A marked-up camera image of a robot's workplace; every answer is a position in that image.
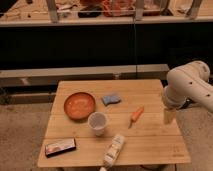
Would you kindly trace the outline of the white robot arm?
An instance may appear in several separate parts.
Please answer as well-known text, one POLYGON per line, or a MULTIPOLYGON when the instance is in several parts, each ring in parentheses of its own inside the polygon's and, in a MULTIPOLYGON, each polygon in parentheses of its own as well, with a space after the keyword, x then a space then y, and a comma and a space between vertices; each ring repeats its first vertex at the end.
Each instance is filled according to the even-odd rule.
POLYGON ((210 68, 203 61, 192 61, 171 69, 161 98, 164 104, 164 123, 170 124, 176 111, 197 103, 213 114, 213 85, 209 83, 210 68))

